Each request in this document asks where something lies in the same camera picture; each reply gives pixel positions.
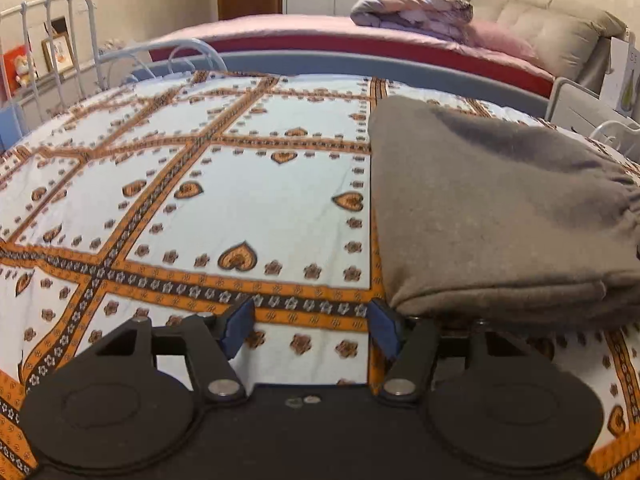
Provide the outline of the grey pants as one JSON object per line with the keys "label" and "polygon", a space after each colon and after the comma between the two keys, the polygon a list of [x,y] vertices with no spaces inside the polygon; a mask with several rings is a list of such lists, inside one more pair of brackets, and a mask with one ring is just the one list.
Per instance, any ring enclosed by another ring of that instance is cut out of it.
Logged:
{"label": "grey pants", "polygon": [[387,303],[554,328],[639,316],[639,189],[544,127],[391,96],[369,122]]}

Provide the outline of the white orange patterned bedsheet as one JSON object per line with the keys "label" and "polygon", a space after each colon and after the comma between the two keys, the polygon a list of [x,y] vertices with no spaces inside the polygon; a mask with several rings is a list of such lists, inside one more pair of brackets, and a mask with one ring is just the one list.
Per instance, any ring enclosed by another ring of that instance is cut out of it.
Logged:
{"label": "white orange patterned bedsheet", "polygon": [[367,126],[386,96],[538,125],[378,78],[199,72],[92,96],[4,153],[2,477],[37,471],[25,393],[130,320],[171,326],[250,296],[244,384],[381,385]]}

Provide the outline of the low white dresser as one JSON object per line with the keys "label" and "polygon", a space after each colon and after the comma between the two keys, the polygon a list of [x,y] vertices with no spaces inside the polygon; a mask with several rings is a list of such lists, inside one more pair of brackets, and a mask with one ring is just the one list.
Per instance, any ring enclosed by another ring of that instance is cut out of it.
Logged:
{"label": "low white dresser", "polygon": [[131,60],[107,62],[99,67],[96,67],[93,62],[85,62],[79,66],[79,70],[72,68],[58,76],[51,73],[45,74],[12,96],[2,61],[1,108],[8,105],[16,108],[17,113],[20,114],[22,138],[80,101],[118,86],[130,70],[132,70]]}

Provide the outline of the pink mattress large bed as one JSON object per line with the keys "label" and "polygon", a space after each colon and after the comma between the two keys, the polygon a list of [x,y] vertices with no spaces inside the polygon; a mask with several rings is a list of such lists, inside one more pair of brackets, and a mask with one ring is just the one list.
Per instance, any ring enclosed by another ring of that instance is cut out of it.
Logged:
{"label": "pink mattress large bed", "polygon": [[554,76],[524,48],[501,52],[468,47],[417,32],[359,26],[346,16],[262,14],[175,30],[159,42],[198,39],[220,53],[306,50],[382,56],[452,68],[550,96]]}

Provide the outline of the framed picture on dresser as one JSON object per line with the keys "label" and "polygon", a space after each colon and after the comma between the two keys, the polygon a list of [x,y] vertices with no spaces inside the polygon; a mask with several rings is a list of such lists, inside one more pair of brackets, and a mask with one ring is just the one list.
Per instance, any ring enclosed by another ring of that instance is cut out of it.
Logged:
{"label": "framed picture on dresser", "polygon": [[74,67],[73,50],[67,32],[56,34],[52,39],[43,39],[41,47],[49,72],[58,70],[59,73],[64,73]]}

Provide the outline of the pink pillow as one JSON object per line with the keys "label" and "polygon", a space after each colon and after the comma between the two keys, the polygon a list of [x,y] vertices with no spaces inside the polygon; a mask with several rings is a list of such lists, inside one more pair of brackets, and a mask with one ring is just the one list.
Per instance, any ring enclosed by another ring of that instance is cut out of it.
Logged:
{"label": "pink pillow", "polygon": [[468,25],[468,35],[475,47],[504,53],[530,64],[540,64],[534,47],[528,41],[495,22],[474,18]]}

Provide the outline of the red cat picture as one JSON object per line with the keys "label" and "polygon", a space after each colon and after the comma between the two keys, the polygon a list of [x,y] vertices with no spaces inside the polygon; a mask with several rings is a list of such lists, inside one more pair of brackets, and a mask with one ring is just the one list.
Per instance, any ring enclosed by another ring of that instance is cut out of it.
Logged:
{"label": "red cat picture", "polygon": [[9,81],[9,92],[14,96],[18,90],[30,84],[26,46],[23,44],[6,52],[3,64]]}

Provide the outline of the white gift bag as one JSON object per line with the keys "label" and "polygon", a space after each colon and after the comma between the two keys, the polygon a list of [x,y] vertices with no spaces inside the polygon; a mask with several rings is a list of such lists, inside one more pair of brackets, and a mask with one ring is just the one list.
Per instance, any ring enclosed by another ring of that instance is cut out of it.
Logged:
{"label": "white gift bag", "polygon": [[633,44],[612,38],[600,100],[618,114],[630,117],[639,95],[639,51]]}

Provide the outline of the folded pink floral quilt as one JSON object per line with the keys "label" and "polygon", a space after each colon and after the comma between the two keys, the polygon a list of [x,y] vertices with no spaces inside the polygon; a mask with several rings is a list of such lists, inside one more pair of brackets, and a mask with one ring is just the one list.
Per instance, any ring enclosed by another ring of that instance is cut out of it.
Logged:
{"label": "folded pink floral quilt", "polygon": [[404,30],[468,44],[473,6],[466,0],[358,0],[349,17],[359,26]]}

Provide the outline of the beige tufted headboard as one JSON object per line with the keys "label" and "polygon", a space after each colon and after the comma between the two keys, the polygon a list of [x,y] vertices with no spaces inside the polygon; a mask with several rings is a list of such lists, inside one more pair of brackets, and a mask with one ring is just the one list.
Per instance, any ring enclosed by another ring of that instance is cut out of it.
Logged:
{"label": "beige tufted headboard", "polygon": [[610,60],[611,40],[627,25],[614,14],[572,0],[471,0],[474,16],[527,41],[541,67],[598,93]]}

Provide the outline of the white metal bed frame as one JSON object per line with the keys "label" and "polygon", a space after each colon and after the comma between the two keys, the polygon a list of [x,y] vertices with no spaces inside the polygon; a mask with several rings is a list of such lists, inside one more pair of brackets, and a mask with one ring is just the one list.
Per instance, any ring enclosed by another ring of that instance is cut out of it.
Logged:
{"label": "white metal bed frame", "polygon": [[[56,36],[53,33],[53,25],[51,21],[51,6],[55,2],[64,1],[67,4],[67,32],[62,35],[63,47],[59,48],[56,43]],[[92,68],[96,72],[96,82],[102,90],[107,88],[110,78],[104,75],[102,66],[104,64],[115,63],[122,58],[130,58],[139,68],[145,70],[150,77],[155,74],[151,67],[142,62],[138,55],[142,52],[151,52],[157,49],[168,49],[169,58],[166,62],[168,70],[172,69],[172,62],[178,53],[184,51],[194,51],[197,56],[202,58],[208,68],[211,70],[225,70],[226,63],[218,52],[202,40],[194,38],[177,39],[161,42],[147,42],[146,44],[132,44],[129,47],[104,50],[98,46],[98,37],[96,36],[96,16],[94,15],[94,4],[92,0],[82,0],[85,3],[89,21],[89,39],[91,46],[91,60],[85,64],[78,61],[78,47],[76,40],[74,15],[75,0],[32,0],[24,1],[18,6],[3,10],[1,12],[2,20],[12,18],[18,15],[21,18],[23,43],[21,51],[15,58],[21,63],[22,70],[16,73],[17,88],[11,88],[8,68],[10,64],[6,61],[1,63],[1,95],[4,100],[1,103],[1,120],[13,122],[11,127],[4,125],[2,128],[11,131],[18,140],[21,140],[29,133],[26,119],[24,116],[23,104],[27,101],[36,104],[36,110],[40,118],[44,117],[42,104],[40,100],[39,85],[44,81],[53,80],[58,92],[58,99],[61,105],[65,105],[66,101],[62,89],[62,79],[70,76],[75,79],[79,95],[83,98],[88,96],[81,74]],[[41,8],[46,14],[46,36],[43,38],[43,55],[44,60],[48,63],[48,73],[43,77],[39,77],[38,70],[35,69],[34,50],[32,50],[32,40],[29,36],[27,26],[27,14],[29,10]]]}

